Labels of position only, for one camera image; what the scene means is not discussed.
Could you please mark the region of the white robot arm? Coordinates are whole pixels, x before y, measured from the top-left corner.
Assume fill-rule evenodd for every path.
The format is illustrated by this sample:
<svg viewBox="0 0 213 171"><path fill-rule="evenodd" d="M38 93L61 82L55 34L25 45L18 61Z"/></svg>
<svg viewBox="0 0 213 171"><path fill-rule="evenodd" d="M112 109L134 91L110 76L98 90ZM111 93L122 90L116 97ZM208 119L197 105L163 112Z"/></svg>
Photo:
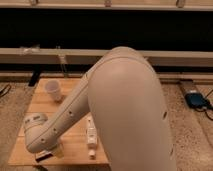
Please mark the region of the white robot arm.
<svg viewBox="0 0 213 171"><path fill-rule="evenodd" d="M162 86L138 51L108 51L55 114L26 117L26 149L38 153L53 148L86 114L93 117L112 171L177 171Z"/></svg>

